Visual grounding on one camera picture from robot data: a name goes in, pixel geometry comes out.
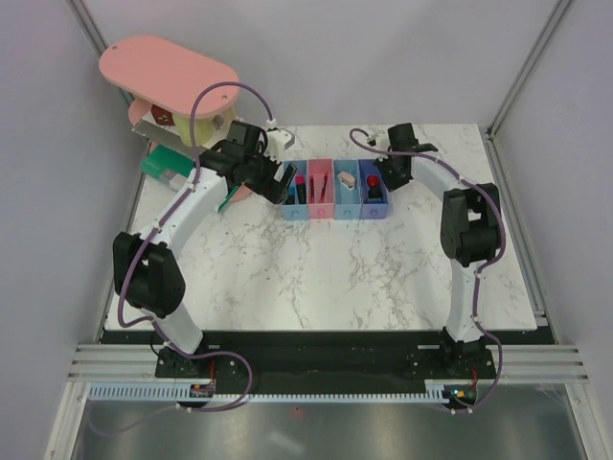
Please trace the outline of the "blue cap black highlighter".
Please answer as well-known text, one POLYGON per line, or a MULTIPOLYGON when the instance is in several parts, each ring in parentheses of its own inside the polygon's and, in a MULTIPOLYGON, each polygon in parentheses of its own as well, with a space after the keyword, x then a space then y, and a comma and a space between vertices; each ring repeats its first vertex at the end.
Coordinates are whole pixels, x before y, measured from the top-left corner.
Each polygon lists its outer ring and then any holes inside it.
POLYGON ((290 187, 288 189, 288 196, 285 201, 285 205, 295 205, 296 204, 296 192, 294 187, 290 187))

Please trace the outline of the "pink eraser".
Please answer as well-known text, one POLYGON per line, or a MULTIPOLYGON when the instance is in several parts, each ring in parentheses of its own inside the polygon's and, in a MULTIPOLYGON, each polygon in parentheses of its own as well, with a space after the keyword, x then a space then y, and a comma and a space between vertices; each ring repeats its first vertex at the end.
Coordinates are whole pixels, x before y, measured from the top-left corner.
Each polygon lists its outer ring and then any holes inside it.
POLYGON ((337 179, 339 180, 339 183, 347 190, 352 191, 355 189, 356 179, 352 174, 342 171, 337 175, 337 179))

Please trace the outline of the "red pen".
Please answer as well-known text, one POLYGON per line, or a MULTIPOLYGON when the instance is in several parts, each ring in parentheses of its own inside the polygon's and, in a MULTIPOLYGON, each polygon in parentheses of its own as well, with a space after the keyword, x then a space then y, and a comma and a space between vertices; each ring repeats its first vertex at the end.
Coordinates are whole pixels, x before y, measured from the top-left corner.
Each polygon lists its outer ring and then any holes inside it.
POLYGON ((330 182, 330 179, 329 179, 329 174, 325 173, 323 175, 323 178, 322 178, 321 190, 320 190, 320 194, 319 194, 319 202, 320 203, 327 203, 327 202, 329 202, 330 186, 331 186, 331 182, 330 182))
POLYGON ((309 186, 308 186, 308 190, 309 190, 309 204, 314 204, 315 201, 315 178, 313 175, 309 176, 309 186))

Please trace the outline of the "blue pencil sharpener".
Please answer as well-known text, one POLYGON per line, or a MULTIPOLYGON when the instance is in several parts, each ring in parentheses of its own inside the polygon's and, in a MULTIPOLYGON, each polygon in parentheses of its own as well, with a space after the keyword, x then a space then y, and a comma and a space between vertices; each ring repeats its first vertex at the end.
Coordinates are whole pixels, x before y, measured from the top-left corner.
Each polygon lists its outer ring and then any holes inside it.
POLYGON ((368 200, 370 202, 382 202, 383 193, 380 188, 371 189, 368 191, 368 200))

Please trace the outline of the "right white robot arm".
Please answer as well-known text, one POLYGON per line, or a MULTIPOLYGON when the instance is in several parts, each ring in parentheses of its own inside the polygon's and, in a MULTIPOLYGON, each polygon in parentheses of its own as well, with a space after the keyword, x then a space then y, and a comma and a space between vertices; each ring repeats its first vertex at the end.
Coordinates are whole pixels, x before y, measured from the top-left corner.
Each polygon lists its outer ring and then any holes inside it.
POLYGON ((451 306, 444 331, 456 343, 480 340, 479 294, 485 268, 506 249, 506 232, 497 187, 474 184, 422 144, 410 123, 388 129, 387 154, 375 165, 390 192, 418 181, 442 204, 440 241, 451 263, 451 306))

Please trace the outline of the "pink drawer bin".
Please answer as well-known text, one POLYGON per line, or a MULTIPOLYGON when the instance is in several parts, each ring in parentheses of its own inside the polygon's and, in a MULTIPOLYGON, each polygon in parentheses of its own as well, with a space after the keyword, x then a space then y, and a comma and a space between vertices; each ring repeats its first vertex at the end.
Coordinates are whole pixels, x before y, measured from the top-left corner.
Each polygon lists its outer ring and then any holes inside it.
POLYGON ((307 207, 310 219, 334 216, 333 163, 329 158, 307 161, 307 207))

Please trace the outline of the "red black round stamp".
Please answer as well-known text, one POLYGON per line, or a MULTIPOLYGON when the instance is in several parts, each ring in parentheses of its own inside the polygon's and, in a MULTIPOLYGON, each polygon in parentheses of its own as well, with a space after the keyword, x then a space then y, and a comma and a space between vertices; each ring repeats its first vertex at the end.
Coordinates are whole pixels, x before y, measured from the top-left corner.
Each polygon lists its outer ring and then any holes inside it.
POLYGON ((368 175, 366 181, 370 190, 380 187, 379 177, 375 174, 368 175))

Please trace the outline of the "purple drawer bin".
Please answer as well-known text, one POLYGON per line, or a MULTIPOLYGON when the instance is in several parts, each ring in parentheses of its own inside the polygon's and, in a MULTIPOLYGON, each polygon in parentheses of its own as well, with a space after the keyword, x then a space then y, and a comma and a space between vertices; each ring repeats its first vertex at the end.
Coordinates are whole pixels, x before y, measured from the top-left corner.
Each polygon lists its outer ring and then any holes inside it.
POLYGON ((389 211, 387 188, 374 160, 358 161, 361 219, 385 219, 389 211))

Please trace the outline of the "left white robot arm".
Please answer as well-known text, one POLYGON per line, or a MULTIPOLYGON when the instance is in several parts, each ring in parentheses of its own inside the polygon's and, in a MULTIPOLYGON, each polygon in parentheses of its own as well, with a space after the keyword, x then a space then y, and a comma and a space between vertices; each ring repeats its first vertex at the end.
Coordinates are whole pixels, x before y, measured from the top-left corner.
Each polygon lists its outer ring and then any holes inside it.
POLYGON ((113 242, 118 306, 142 311, 142 319, 178 353, 177 366, 190 377, 206 373, 211 361, 200 348, 203 332, 184 304, 186 282, 178 257, 202 220, 228 204, 240 187, 273 204, 284 202, 297 169, 283 167, 278 157, 294 142, 285 128, 232 122, 224 139, 197 149, 186 183, 161 213, 140 231, 122 232, 113 242))

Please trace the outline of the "pink cap black highlighter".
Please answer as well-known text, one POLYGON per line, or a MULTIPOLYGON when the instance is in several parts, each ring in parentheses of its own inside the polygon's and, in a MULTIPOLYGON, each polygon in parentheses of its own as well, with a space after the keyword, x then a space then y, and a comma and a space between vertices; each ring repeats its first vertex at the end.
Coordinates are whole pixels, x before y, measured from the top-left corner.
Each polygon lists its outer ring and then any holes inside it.
POLYGON ((295 178, 296 197, 300 204, 307 204, 307 184, 306 179, 302 174, 299 174, 295 178))

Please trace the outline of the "light blue drawer bin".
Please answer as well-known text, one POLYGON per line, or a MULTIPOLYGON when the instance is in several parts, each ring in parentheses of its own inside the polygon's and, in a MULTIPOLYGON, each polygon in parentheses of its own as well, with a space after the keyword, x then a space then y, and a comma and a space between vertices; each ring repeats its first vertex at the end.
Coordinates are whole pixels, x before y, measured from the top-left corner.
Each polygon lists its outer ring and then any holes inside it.
POLYGON ((282 214, 285 220, 308 220, 307 205, 307 161, 293 160, 283 162, 283 173, 293 165, 296 173, 288 187, 288 198, 282 204, 282 214))

